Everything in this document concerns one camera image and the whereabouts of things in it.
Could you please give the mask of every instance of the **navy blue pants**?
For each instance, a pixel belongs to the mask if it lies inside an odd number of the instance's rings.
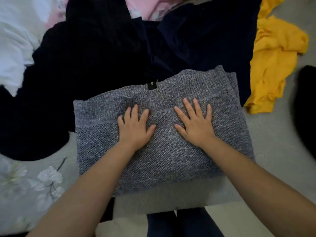
[[[205,208],[147,215],[147,237],[224,237]]]

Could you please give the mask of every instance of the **ribbed hem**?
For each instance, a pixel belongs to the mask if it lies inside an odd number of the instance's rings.
[[[230,78],[236,79],[236,76],[230,75]],[[147,85],[134,85],[108,91],[86,101],[75,100],[76,126],[116,121],[127,107],[135,104],[139,105],[140,113],[149,108],[154,114],[174,106],[183,106],[183,98],[203,100],[232,91],[233,88],[222,66],[206,72],[184,70],[158,82],[154,90],[148,90]]]

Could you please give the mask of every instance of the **person's right arm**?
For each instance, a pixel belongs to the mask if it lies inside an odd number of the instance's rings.
[[[204,118],[196,99],[195,111],[184,99],[188,118],[178,107],[185,125],[175,128],[193,145],[203,149],[223,170],[246,204],[276,237],[316,236],[316,205],[292,187],[217,138],[211,123],[211,106]]]

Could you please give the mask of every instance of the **yellow shirt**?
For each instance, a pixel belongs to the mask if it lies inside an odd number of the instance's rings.
[[[296,66],[297,54],[308,47],[308,35],[298,27],[274,16],[266,18],[282,1],[261,3],[250,62],[251,96],[245,104],[251,114],[272,112],[275,99],[283,95],[286,77]]]

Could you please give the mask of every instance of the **person's left hand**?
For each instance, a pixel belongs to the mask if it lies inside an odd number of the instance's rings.
[[[132,114],[131,107],[128,107],[124,121],[123,116],[118,117],[119,143],[131,148],[133,152],[142,148],[153,135],[156,125],[152,125],[146,131],[146,122],[149,109],[146,109],[138,120],[138,105],[135,105]]]

